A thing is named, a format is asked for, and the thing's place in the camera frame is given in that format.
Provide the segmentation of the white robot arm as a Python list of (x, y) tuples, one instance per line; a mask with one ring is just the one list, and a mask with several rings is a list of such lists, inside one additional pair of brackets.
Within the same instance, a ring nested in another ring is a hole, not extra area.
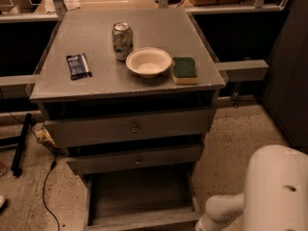
[(221, 231), (239, 216), (243, 231), (308, 231), (308, 155), (283, 145), (259, 148), (244, 191), (210, 197), (195, 231)]

